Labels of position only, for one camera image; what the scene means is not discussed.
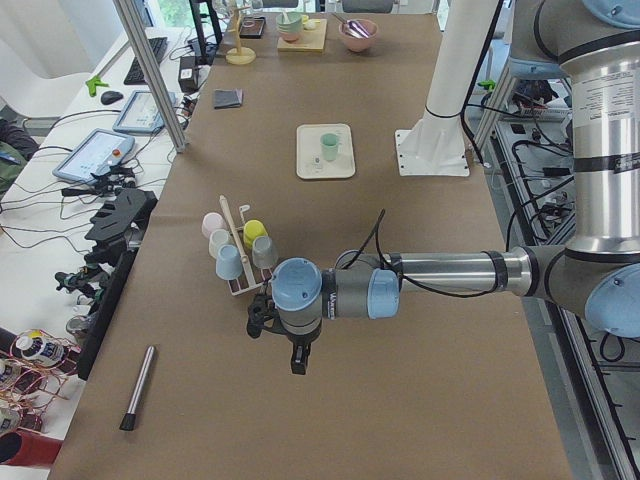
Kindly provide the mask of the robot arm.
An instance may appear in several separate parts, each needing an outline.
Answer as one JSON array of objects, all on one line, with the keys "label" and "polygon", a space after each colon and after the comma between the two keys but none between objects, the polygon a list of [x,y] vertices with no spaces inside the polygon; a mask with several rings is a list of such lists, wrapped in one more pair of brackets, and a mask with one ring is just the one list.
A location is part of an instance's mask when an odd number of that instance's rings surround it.
[{"label": "robot arm", "polygon": [[610,334],[639,334],[639,5],[519,1],[509,64],[520,78],[571,82],[575,232],[563,246],[476,253],[343,254],[322,270],[282,261],[272,331],[307,370],[326,319],[389,318],[402,290],[456,298],[509,291],[552,302]]}]

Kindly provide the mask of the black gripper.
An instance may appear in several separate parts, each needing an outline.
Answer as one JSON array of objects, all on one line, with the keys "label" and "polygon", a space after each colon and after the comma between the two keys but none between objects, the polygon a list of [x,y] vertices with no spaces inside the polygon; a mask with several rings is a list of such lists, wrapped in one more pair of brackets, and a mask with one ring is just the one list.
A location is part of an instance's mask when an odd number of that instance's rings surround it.
[{"label": "black gripper", "polygon": [[295,375],[305,375],[307,373],[311,345],[313,340],[310,336],[292,336],[292,355],[290,360],[291,371]]}]

